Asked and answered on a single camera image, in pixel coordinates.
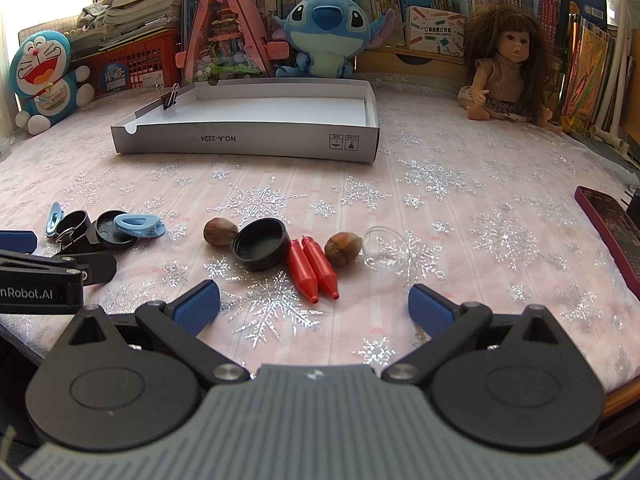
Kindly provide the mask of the black round lid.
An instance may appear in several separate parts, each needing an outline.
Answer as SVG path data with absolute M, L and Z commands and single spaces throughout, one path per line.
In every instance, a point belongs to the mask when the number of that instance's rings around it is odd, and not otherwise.
M 108 250 L 119 252 L 134 246 L 137 237 L 122 232 L 115 223 L 121 210 L 107 210 L 96 219 L 96 238 Z

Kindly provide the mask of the blue bear hair clip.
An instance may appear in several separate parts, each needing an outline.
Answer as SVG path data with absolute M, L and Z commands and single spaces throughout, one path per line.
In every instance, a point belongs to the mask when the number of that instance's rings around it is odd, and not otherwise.
M 53 202 L 48 214 L 46 228 L 44 232 L 46 237 L 55 237 L 56 228 L 64 217 L 64 211 L 59 202 Z

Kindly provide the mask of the black binder clip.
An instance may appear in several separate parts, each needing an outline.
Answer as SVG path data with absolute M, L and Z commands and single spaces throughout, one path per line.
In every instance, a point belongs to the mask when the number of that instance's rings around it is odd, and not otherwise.
M 180 84 L 173 84 L 170 88 L 165 88 L 160 84 L 157 84 L 155 89 L 160 92 L 160 102 L 162 102 L 164 110 L 168 110 L 168 108 L 171 108 L 176 104 L 177 96 L 180 91 Z
M 70 252 L 85 237 L 91 224 L 88 212 L 75 210 L 66 214 L 54 230 L 54 241 L 60 245 L 60 254 Z

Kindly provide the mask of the clear plastic dome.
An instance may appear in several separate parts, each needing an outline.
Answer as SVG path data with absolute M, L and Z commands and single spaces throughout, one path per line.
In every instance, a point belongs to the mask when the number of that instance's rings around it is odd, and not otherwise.
M 371 226 L 362 237 L 364 264 L 371 270 L 401 272 L 408 268 L 408 243 L 400 233 L 387 226 Z

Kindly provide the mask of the brown walnut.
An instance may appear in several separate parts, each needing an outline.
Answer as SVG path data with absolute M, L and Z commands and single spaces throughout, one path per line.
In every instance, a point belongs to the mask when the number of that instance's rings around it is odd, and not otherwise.
M 324 253 L 332 266 L 344 266 L 353 262 L 360 253 L 362 238 L 353 232 L 338 232 L 324 245 Z
M 239 233 L 239 228 L 230 220 L 216 217 L 206 222 L 203 237 L 207 244 L 215 247 L 230 246 Z

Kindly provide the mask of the black round cap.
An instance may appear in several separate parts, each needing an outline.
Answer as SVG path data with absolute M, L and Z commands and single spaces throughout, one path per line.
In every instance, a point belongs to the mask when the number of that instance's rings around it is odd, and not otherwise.
M 291 242 L 281 220 L 263 218 L 244 226 L 231 247 L 232 254 L 246 270 L 264 272 L 285 262 Z

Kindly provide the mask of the red crayon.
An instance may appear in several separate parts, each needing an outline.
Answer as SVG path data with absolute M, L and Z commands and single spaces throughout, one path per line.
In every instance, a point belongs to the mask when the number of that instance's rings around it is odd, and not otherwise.
M 290 240 L 290 249 L 286 257 L 288 272 L 291 274 L 294 285 L 305 299 L 312 304 L 319 301 L 318 282 L 314 270 L 304 254 L 302 245 L 298 240 Z
M 302 247 L 311 269 L 314 270 L 319 288 L 334 300 L 340 298 L 337 276 L 323 249 L 310 236 L 302 237 Z

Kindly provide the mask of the pink snowflake tablecloth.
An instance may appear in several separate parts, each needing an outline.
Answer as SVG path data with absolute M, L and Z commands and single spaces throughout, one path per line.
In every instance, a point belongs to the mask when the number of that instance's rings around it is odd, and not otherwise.
M 211 278 L 219 318 L 202 338 L 250 370 L 265 363 L 383 368 L 423 337 L 407 292 L 423 283 L 497 312 L 544 304 L 606 390 L 639 373 L 639 303 L 574 193 L 622 197 L 636 180 L 567 136 L 508 122 L 469 122 L 441 84 L 403 76 L 372 82 L 381 125 L 371 165 L 326 160 L 115 152 L 111 125 L 148 102 L 134 92 L 93 103 L 1 164 L 1 224 L 42 233 L 53 202 L 91 217 L 157 214 L 167 231 L 118 258 L 114 280 L 89 288 L 110 312 L 171 300 Z M 359 257 L 338 270 L 340 298 L 308 304 L 282 270 L 244 271 L 205 243 L 205 223 L 273 217 L 292 237 L 324 243 L 387 226 L 410 252 L 401 272 Z

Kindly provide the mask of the Doraemon plush toy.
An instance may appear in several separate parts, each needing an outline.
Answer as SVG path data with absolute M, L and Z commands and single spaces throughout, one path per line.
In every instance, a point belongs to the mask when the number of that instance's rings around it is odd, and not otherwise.
M 90 68 L 71 70 L 71 57 L 70 42 L 55 30 L 35 32 L 21 43 L 10 66 L 10 85 L 21 104 L 18 128 L 36 136 L 93 101 Z

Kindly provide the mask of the dark red phone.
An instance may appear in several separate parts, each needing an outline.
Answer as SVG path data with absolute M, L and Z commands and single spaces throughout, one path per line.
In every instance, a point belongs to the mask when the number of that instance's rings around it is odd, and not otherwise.
M 574 197 L 611 253 L 626 285 L 639 296 L 639 229 L 612 196 L 578 186 Z

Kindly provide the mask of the red plastic crate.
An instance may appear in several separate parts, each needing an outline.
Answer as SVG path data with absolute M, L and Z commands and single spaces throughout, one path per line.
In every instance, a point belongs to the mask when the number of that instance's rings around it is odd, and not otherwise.
M 139 88 L 171 87 L 181 80 L 175 61 L 180 51 L 180 34 L 175 29 L 122 44 L 70 63 L 70 70 L 88 66 L 88 84 L 96 96 Z

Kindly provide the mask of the white pipe rack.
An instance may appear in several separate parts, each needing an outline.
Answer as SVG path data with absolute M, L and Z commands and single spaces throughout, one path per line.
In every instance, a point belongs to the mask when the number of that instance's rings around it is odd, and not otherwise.
M 593 138 L 608 144 L 622 159 L 629 160 L 629 144 L 618 136 L 626 90 L 627 58 L 631 45 L 631 10 L 628 0 L 620 0 L 618 10 L 620 17 L 612 65 L 608 70 L 596 121 L 590 127 L 589 133 Z

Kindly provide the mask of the pink triangular miniature house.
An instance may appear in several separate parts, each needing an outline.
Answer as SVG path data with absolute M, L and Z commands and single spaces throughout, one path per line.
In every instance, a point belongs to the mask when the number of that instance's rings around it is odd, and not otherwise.
M 176 55 L 187 84 L 271 77 L 290 57 L 285 40 L 268 38 L 254 0 L 198 0 L 186 50 Z

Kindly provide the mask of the stack of books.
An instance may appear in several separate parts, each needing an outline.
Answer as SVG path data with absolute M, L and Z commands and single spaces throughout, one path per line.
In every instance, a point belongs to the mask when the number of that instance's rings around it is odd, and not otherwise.
M 152 32 L 178 29 L 182 0 L 102 0 L 86 6 L 65 33 L 73 58 L 83 58 Z

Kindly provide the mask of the wooden drawer box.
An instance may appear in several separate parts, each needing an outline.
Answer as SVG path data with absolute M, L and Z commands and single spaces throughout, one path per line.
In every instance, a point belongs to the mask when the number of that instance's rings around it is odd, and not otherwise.
M 358 55 L 355 73 L 433 77 L 463 84 L 466 65 L 463 58 L 455 56 L 383 46 Z

